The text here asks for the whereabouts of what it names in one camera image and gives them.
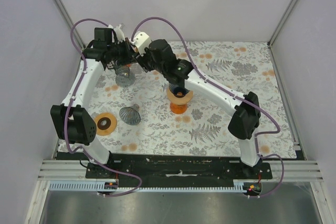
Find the coffee filter package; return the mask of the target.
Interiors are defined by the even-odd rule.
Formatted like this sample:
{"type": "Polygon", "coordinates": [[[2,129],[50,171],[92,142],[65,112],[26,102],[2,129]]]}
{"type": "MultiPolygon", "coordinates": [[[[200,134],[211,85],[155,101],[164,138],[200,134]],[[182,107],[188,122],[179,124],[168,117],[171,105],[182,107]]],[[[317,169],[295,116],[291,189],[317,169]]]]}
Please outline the coffee filter package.
{"type": "Polygon", "coordinates": [[[102,62],[104,70],[116,70],[122,66],[131,66],[131,62],[121,62],[121,61],[103,61],[102,62]]]}

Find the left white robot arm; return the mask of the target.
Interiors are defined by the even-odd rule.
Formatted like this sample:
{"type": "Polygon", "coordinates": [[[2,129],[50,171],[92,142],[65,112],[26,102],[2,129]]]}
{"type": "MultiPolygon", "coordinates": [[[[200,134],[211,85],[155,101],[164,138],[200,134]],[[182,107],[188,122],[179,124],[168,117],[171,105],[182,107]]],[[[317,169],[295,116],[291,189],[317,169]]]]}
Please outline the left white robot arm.
{"type": "Polygon", "coordinates": [[[53,105],[50,115],[58,138],[66,142],[70,153],[84,152],[104,178],[115,174],[116,166],[108,161],[110,152],[98,139],[96,122],[87,111],[94,88],[108,66],[134,62],[134,50],[120,26],[96,27],[94,39],[79,50],[80,67],[74,83],[60,105],[53,105]]]}

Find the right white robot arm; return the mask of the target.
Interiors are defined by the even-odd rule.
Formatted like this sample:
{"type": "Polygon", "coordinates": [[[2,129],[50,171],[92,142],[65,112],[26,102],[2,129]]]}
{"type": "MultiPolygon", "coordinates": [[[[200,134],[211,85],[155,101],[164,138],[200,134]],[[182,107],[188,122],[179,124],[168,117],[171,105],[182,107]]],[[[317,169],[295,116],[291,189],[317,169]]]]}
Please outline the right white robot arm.
{"type": "Polygon", "coordinates": [[[256,145],[253,136],[259,127],[259,101],[256,94],[229,91],[226,86],[208,77],[191,61],[178,59],[165,39],[135,38],[137,63],[149,72],[156,70],[179,89],[194,91],[223,108],[231,117],[229,132],[238,139],[240,147],[241,174],[248,179],[259,173],[256,145]]]}

